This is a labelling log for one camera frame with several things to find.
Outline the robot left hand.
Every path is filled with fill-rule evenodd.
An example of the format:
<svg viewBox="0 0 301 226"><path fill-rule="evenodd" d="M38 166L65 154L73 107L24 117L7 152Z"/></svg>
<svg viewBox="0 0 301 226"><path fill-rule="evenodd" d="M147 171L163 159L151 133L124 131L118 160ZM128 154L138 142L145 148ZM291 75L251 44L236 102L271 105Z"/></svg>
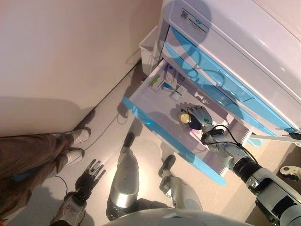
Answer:
<svg viewBox="0 0 301 226"><path fill-rule="evenodd" d="M87 200L94 187L98 184L106 170L100 160L93 159L75 183L76 193Z"/></svg>

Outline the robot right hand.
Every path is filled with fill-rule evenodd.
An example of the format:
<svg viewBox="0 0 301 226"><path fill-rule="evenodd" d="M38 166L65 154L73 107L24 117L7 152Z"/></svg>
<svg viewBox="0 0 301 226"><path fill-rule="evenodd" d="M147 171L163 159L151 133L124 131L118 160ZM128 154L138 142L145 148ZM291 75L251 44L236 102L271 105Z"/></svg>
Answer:
<svg viewBox="0 0 301 226"><path fill-rule="evenodd" d="M213 120L203 106L191 105L181 109L179 122L188 125L191 129L209 131L213 128Z"/></svg>

